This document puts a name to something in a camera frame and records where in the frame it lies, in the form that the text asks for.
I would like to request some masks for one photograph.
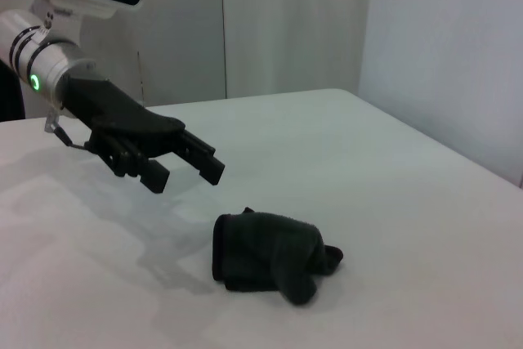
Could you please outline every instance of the white wall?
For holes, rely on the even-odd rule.
[[[356,92],[369,0],[224,0],[227,96]]]
[[[86,18],[82,48],[115,84],[146,105],[225,98],[221,6],[221,0],[145,0],[136,13]],[[37,0],[34,12],[43,17],[46,11]],[[31,89],[24,89],[24,97],[28,117],[45,115],[46,103]]]
[[[371,0],[360,96],[519,184],[523,2]]]

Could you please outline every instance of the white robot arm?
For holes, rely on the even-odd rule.
[[[152,158],[170,152],[211,184],[220,181],[225,166],[213,157],[211,146],[187,132],[180,120],[142,108],[100,76],[96,62],[79,47],[83,16],[110,18],[118,9],[136,10],[141,0],[47,0],[51,7],[45,21],[24,10],[31,2],[0,8],[0,61],[53,107],[47,132],[82,148],[58,125],[58,113],[70,112],[92,130],[84,149],[99,155],[117,176],[140,176],[154,193],[163,192],[169,172]]]

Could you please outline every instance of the white table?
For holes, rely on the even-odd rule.
[[[153,195],[41,119],[0,125],[1,348],[523,347],[515,186],[341,91],[157,111],[217,148],[219,186],[172,156]],[[245,206],[345,252],[309,306],[212,280],[213,222]]]

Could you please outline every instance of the green light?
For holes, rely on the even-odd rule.
[[[38,90],[40,88],[40,82],[38,81],[38,77],[36,75],[31,75],[31,84],[33,85],[34,90]]]

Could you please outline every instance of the dark green cloth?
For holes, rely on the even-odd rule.
[[[212,247],[212,275],[228,290],[279,290],[295,305],[314,297],[313,275],[331,275],[343,259],[315,226],[250,208],[217,219]]]

